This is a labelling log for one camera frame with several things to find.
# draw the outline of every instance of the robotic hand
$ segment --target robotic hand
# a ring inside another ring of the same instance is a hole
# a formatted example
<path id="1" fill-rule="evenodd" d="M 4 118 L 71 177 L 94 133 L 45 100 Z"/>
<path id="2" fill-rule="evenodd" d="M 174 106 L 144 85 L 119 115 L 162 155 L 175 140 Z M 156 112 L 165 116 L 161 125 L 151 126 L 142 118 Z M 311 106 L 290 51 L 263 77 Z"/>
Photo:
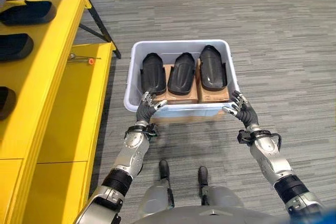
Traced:
<path id="1" fill-rule="evenodd" d="M 237 90 L 232 93 L 232 96 L 234 102 L 232 104 L 233 109 L 223 107 L 223 110 L 241 120 L 247 130 L 251 130 L 251 127 L 259 127 L 258 115 L 245 96 Z"/>
<path id="2" fill-rule="evenodd" d="M 321 214 L 320 200 L 295 175 L 288 161 L 279 153 L 281 136 L 271 134 L 259 126 L 258 116 L 248 100 L 238 91 L 232 93 L 232 108 L 223 107 L 223 111 L 241 120 L 246 130 L 240 130 L 238 141 L 250 146 L 250 152 L 258 162 L 264 177 L 274 186 L 285 203 L 292 222 L 309 223 L 311 217 Z M 272 139 L 278 136 L 276 145 Z"/>
<path id="3" fill-rule="evenodd" d="M 163 100 L 153 104 L 153 97 L 146 92 L 137 110 L 136 123 L 125 132 L 124 145 L 114 162 L 111 172 L 101 186 L 93 192 L 80 212 L 76 224 L 118 224 L 118 213 L 124 197 L 142 168 L 143 157 L 149 148 L 149 140 L 157 136 L 155 124 L 149 124 L 152 115 L 167 104 Z"/>

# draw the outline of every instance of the white plastic bin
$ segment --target white plastic bin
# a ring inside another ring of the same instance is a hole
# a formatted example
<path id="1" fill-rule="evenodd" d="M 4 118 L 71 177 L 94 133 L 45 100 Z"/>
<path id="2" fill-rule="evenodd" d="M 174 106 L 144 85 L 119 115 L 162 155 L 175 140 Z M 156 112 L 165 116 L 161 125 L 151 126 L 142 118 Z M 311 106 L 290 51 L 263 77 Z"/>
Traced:
<path id="1" fill-rule="evenodd" d="M 127 88 L 124 97 L 125 108 L 136 112 L 142 97 L 140 69 L 142 61 L 151 52 L 156 52 L 163 64 L 174 64 L 178 56 L 184 52 L 193 55 L 195 62 L 206 45 L 214 46 L 226 63 L 227 85 L 229 93 L 239 91 L 235 68 L 233 66 L 230 48 L 227 42 L 220 39 L 208 40 L 168 40 L 168 41 L 140 41 L 135 43 L 131 52 L 131 63 L 127 77 Z M 213 116 L 228 103 L 198 103 L 198 104 L 173 104 L 166 105 L 155 113 L 156 118 L 174 118 L 180 116 Z"/>

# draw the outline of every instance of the silver arm segment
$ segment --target silver arm segment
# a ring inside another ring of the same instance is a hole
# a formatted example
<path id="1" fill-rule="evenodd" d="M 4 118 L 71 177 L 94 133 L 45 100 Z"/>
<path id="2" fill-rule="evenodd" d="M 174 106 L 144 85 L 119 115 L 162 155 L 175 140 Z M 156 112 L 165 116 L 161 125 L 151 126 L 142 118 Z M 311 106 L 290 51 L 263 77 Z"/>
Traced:
<path id="1" fill-rule="evenodd" d="M 112 169 L 120 169 L 133 179 L 141 170 L 143 158 L 149 148 L 149 139 L 142 132 L 127 133 L 124 146 L 117 156 Z"/>
<path id="2" fill-rule="evenodd" d="M 277 145 L 269 136 L 255 140 L 250 152 L 272 186 L 279 179 L 294 174 L 289 162 L 279 153 Z"/>
<path id="3" fill-rule="evenodd" d="M 167 100 L 153 104 L 153 97 L 145 92 L 137 110 L 137 122 L 127 130 L 123 148 L 111 172 L 94 191 L 75 224 L 119 224 L 118 213 L 132 181 L 141 171 L 149 138 L 157 136 L 155 125 L 149 125 L 150 118 L 166 104 Z"/>
<path id="4" fill-rule="evenodd" d="M 132 179 L 141 170 L 144 155 L 149 148 L 149 139 L 143 132 L 129 132 L 112 170 L 122 170 Z M 98 186 L 87 205 L 75 220 L 75 224 L 111 224 L 119 223 L 118 212 L 124 201 L 124 195 L 109 186 Z"/>
<path id="5" fill-rule="evenodd" d="M 260 126 L 255 125 L 249 128 L 251 131 L 254 129 L 259 130 Z M 288 193 L 286 190 L 281 190 L 276 186 L 277 183 L 283 183 L 290 176 L 296 177 L 296 175 L 290 167 L 289 162 L 279 153 L 278 147 L 271 137 L 264 136 L 254 140 L 250 147 L 250 152 L 258 162 L 264 177 L 276 188 L 279 196 L 285 202 L 286 210 L 290 214 L 303 211 L 303 215 L 308 216 L 324 209 L 321 201 L 308 190 L 301 194 L 295 194 L 292 192 L 296 190 L 294 186 L 290 187 L 290 185 L 288 185 Z"/>

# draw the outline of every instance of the robot forearm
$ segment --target robot forearm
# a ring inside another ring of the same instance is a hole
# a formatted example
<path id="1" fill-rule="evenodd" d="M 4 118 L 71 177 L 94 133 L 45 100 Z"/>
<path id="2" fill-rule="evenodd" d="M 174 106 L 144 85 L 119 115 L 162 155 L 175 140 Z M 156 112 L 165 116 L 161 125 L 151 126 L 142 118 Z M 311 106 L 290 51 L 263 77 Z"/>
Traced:
<path id="1" fill-rule="evenodd" d="M 272 134 L 257 127 L 248 130 L 252 136 L 250 152 L 258 162 L 264 177 L 274 186 L 285 203 L 289 214 L 294 217 L 318 215 L 323 209 L 322 203 L 307 189 L 295 175 L 289 162 L 279 153 Z"/>
<path id="2" fill-rule="evenodd" d="M 155 135 L 154 125 L 137 123 L 125 134 L 124 146 L 111 172 L 92 194 L 79 214 L 76 224 L 118 224 L 118 213 L 124 197 L 141 170 L 143 157 L 149 148 L 149 137 Z"/>

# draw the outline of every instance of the yellow table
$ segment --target yellow table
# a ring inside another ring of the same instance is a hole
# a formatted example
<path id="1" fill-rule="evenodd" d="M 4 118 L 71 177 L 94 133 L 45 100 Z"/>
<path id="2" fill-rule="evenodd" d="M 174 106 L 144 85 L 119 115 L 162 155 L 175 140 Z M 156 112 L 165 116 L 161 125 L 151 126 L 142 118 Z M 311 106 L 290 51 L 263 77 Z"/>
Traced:
<path id="1" fill-rule="evenodd" d="M 72 47 L 83 10 L 91 6 L 87 0 L 49 1 L 57 7 L 57 15 L 47 24 L 8 27 L 0 24 L 1 34 L 27 33 L 34 41 L 33 51 L 27 58 L 0 63 L 0 86 L 9 87 L 17 95 L 14 111 L 7 119 L 0 121 L 0 176 L 2 178 L 0 223 L 21 223 L 24 216 L 25 219 L 32 219 L 29 211 L 25 213 L 25 208 L 28 197 L 29 202 L 36 201 L 33 197 L 36 195 L 34 185 L 42 183 L 38 179 L 40 177 L 46 181 L 53 178 L 50 173 L 41 176 L 44 170 L 40 168 L 40 163 L 42 165 L 83 161 L 82 166 L 71 165 L 76 167 L 71 171 L 78 170 L 76 174 L 84 171 L 82 178 L 73 183 L 63 177 L 62 183 L 68 183 L 70 187 L 76 185 L 74 188 L 80 190 L 76 192 L 80 195 L 77 200 L 81 204 L 87 197 L 111 50 L 114 50 L 115 46 L 112 43 L 106 43 Z M 6 2 L 3 9 L 18 4 L 23 4 L 23 1 Z M 70 52 L 77 52 L 82 56 L 89 54 L 90 57 L 102 59 L 97 60 L 93 66 L 85 63 L 71 63 L 66 67 Z M 70 86 L 74 80 L 77 85 Z M 71 99 L 69 92 L 72 91 L 81 95 L 74 98 L 78 99 L 76 106 L 64 103 L 68 98 Z M 71 120 L 71 129 L 65 127 L 63 124 L 65 120 Z M 86 123 L 89 126 L 87 125 L 82 131 L 82 125 Z M 86 137 L 77 136 L 74 129 L 77 129 L 78 134 L 87 134 Z M 69 145 L 60 147 L 61 143 L 55 139 L 67 135 L 76 143 L 70 147 Z M 62 152 L 63 157 L 55 155 L 55 150 L 59 152 L 58 147 L 66 150 Z"/>

